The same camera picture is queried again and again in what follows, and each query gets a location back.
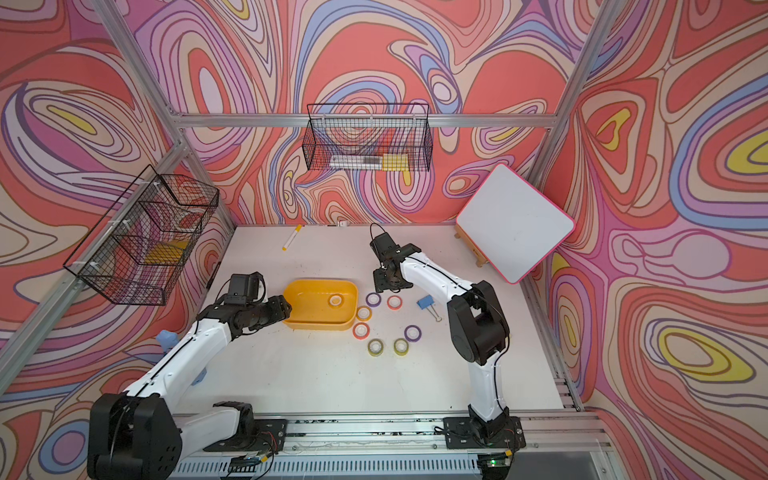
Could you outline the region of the yellow plastic storage box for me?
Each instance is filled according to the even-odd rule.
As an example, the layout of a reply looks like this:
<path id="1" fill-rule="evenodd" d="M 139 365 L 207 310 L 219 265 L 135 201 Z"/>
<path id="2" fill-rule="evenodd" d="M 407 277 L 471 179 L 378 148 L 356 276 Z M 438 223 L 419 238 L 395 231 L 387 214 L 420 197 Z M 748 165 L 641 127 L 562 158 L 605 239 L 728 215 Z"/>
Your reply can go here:
<path id="1" fill-rule="evenodd" d="M 329 305 L 329 297 L 342 295 L 340 307 Z M 358 288 L 347 280 L 299 279 L 291 282 L 283 296 L 292 306 L 283 323 L 294 330 L 344 331 L 356 318 Z"/>

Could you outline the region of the orange tape roll top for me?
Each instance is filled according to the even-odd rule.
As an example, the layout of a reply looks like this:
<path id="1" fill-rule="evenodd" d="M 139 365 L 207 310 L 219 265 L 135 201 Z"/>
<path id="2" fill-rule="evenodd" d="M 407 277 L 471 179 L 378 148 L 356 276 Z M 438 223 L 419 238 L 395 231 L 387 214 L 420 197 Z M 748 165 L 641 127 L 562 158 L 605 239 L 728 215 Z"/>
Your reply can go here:
<path id="1" fill-rule="evenodd" d="M 344 302 L 342 295 L 334 294 L 329 297 L 329 305 L 332 307 L 340 307 Z"/>

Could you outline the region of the yellow-green tape roll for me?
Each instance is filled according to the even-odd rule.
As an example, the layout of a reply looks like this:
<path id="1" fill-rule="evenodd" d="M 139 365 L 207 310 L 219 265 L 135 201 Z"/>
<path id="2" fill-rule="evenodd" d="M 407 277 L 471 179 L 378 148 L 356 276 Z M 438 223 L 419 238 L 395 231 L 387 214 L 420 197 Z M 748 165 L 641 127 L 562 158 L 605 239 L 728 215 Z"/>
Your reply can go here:
<path id="1" fill-rule="evenodd" d="M 370 356 L 378 357 L 384 351 L 384 343 L 378 338 L 371 339 L 367 344 L 367 351 Z"/>
<path id="2" fill-rule="evenodd" d="M 393 349 L 396 355 L 406 356 L 409 352 L 409 342 L 404 338 L 398 338 L 393 343 Z"/>

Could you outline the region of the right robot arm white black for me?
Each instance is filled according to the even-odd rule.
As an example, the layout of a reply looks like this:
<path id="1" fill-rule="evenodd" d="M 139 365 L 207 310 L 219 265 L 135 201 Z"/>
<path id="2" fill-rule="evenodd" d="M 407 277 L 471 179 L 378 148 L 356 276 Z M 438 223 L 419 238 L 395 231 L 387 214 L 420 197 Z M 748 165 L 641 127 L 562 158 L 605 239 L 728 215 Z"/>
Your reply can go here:
<path id="1" fill-rule="evenodd" d="M 469 368 L 470 435 L 481 445 L 490 445 L 510 421 L 499 373 L 510 328 L 493 286 L 454 275 L 414 244 L 400 246 L 387 233 L 374 237 L 370 247 L 379 262 L 373 271 L 378 293 L 419 287 L 444 303 L 452 345 Z"/>

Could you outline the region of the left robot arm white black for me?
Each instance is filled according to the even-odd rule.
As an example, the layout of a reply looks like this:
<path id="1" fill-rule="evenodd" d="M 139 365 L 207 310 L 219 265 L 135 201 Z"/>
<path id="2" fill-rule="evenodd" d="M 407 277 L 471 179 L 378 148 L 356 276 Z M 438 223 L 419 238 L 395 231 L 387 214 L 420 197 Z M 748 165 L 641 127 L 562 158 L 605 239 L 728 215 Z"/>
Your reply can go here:
<path id="1" fill-rule="evenodd" d="M 237 401 L 176 419 L 182 396 L 234 340 L 280 323 L 292 307 L 281 295 L 266 300 L 223 299 L 206 307 L 182 340 L 150 371 L 91 407 L 87 474 L 92 479 L 166 479 L 186 457 L 217 443 L 258 438 L 253 409 Z"/>

